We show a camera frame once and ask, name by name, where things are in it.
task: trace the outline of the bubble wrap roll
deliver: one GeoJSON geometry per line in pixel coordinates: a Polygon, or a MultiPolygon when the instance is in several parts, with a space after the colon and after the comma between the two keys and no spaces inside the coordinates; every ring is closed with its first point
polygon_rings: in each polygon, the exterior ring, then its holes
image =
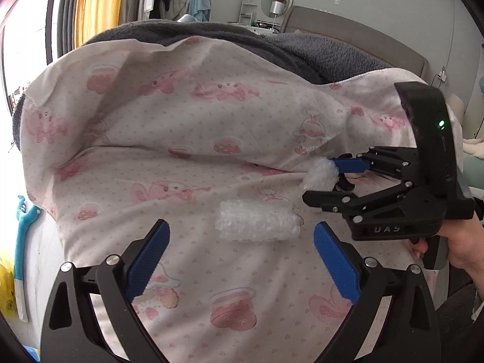
{"type": "Polygon", "coordinates": [[[332,191],[339,179],[339,170],[334,161],[321,157],[304,176],[302,191],[332,191]]]}
{"type": "Polygon", "coordinates": [[[232,200],[220,204],[215,227],[225,240],[288,240],[299,235],[292,203],[232,200]]]}

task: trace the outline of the upholstered headboard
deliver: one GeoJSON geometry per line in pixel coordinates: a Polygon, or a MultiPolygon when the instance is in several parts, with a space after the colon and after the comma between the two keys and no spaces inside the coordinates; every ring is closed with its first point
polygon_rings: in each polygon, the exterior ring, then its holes
{"type": "Polygon", "coordinates": [[[282,33],[296,30],[332,37],[349,43],[388,64],[409,70],[428,82],[428,61],[403,43],[356,21],[304,7],[285,15],[282,33]]]}

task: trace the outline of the human hand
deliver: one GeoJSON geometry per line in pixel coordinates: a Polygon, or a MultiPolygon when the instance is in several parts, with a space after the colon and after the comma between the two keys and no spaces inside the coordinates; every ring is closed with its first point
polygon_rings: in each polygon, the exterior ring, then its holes
{"type": "MultiPolygon", "coordinates": [[[[464,269],[473,279],[481,297],[484,297],[484,228],[477,215],[471,220],[445,220],[438,233],[449,244],[449,261],[452,266],[464,269]]],[[[419,256],[428,250],[423,239],[410,248],[419,256]]]]}

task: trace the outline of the metal bolt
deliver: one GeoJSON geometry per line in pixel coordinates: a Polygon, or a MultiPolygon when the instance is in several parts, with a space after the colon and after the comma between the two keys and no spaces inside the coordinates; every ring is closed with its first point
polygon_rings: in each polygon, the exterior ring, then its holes
{"type": "Polygon", "coordinates": [[[365,258],[365,265],[369,268],[376,268],[378,266],[378,261],[373,257],[365,258]]]}
{"type": "Polygon", "coordinates": [[[72,269],[72,263],[71,262],[65,262],[60,267],[60,270],[62,270],[64,273],[66,273],[66,271],[69,271],[70,269],[72,269]]]}
{"type": "Polygon", "coordinates": [[[116,265],[118,262],[119,262],[119,256],[117,256],[117,255],[111,255],[110,257],[107,257],[107,259],[106,259],[106,263],[107,263],[109,266],[114,266],[114,265],[116,265]]]}
{"type": "Polygon", "coordinates": [[[420,269],[420,266],[419,265],[412,265],[412,266],[410,266],[410,271],[413,274],[420,274],[420,272],[422,271],[422,269],[420,269]]]}

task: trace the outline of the white blanket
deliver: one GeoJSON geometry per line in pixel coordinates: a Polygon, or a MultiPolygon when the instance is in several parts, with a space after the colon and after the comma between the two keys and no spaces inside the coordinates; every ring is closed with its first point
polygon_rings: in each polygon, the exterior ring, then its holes
{"type": "MultiPolygon", "coordinates": [[[[389,69],[316,86],[230,42],[200,37],[169,47],[83,46],[27,90],[21,150],[30,198],[56,217],[65,257],[79,267],[123,253],[159,218],[170,224],[170,245],[134,306],[171,362],[313,361],[350,303],[312,231],[326,220],[351,238],[339,214],[306,207],[298,185],[315,156],[415,146],[394,88],[405,81],[421,79],[389,69]],[[216,209],[234,198],[292,202],[301,235],[220,240],[216,209]]],[[[462,134],[451,121],[461,164],[462,134]]],[[[372,173],[351,181],[358,195],[394,185],[372,173]]],[[[353,243],[387,267],[415,261],[405,242],[353,243]]],[[[433,288],[435,272],[427,278],[433,288]]]]}

